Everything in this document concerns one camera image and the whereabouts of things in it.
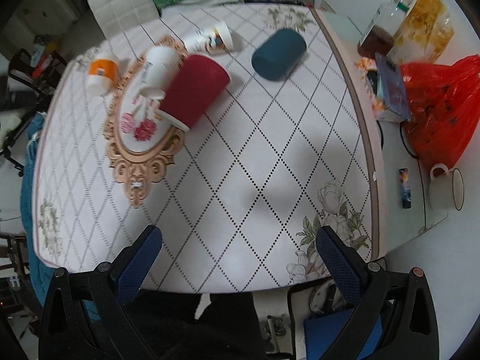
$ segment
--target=diamond pattern tablecloth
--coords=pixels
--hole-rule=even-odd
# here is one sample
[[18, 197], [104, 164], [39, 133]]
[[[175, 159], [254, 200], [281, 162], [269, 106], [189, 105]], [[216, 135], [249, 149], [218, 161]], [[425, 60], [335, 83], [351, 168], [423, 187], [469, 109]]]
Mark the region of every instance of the diamond pattern tablecloth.
[[[228, 5], [155, 20], [100, 45], [132, 63], [162, 35], [224, 20], [241, 51], [214, 56], [231, 84], [185, 135], [185, 147], [135, 208], [114, 178], [104, 122], [111, 95], [90, 96], [85, 62], [57, 89], [35, 170], [35, 252], [87, 271], [112, 261], [148, 224], [163, 248], [143, 287], [173, 292], [263, 290], [328, 274], [313, 246], [331, 225], [371, 256], [365, 150], [349, 90], [307, 8]], [[296, 29], [307, 53], [288, 79], [259, 77], [251, 56], [276, 29]]]

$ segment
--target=red cup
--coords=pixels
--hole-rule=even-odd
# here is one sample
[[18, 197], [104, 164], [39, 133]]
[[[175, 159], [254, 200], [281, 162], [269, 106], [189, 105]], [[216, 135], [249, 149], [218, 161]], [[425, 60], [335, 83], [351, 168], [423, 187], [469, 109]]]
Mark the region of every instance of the red cup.
[[229, 83], [229, 74], [212, 58], [190, 55], [157, 113], [180, 130], [189, 131]]

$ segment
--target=bolt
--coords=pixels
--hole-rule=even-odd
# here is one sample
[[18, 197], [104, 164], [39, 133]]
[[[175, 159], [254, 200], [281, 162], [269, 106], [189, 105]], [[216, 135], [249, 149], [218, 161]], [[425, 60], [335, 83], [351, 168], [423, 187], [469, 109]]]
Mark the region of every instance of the bolt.
[[98, 264], [97, 269], [100, 272], [106, 272], [110, 269], [110, 263], [107, 261], [101, 262], [100, 264]]
[[423, 271], [421, 270], [421, 268], [413, 268], [413, 274], [415, 276], [417, 276], [417, 278], [421, 278], [423, 276]]
[[380, 271], [380, 265], [378, 265], [376, 262], [369, 262], [367, 266], [372, 272]]
[[56, 278], [60, 278], [61, 276], [63, 276], [63, 274], [65, 273], [65, 268], [58, 268], [55, 270], [55, 277]]

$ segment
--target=teal cup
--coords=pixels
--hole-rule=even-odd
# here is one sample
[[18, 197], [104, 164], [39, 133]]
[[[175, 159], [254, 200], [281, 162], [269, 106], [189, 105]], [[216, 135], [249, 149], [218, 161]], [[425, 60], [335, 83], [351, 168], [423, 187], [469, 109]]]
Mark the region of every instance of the teal cup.
[[294, 30], [283, 28], [272, 35], [251, 57], [253, 69], [264, 79], [284, 79], [307, 50], [305, 39]]

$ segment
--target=orange label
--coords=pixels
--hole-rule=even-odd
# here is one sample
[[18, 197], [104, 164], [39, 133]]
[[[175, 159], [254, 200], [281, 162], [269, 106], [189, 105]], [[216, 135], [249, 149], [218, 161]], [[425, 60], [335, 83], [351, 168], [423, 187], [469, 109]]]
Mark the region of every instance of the orange label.
[[104, 76], [115, 81], [117, 76], [117, 65], [115, 62], [109, 61], [108, 59], [97, 59], [90, 65], [88, 74], [90, 76]]

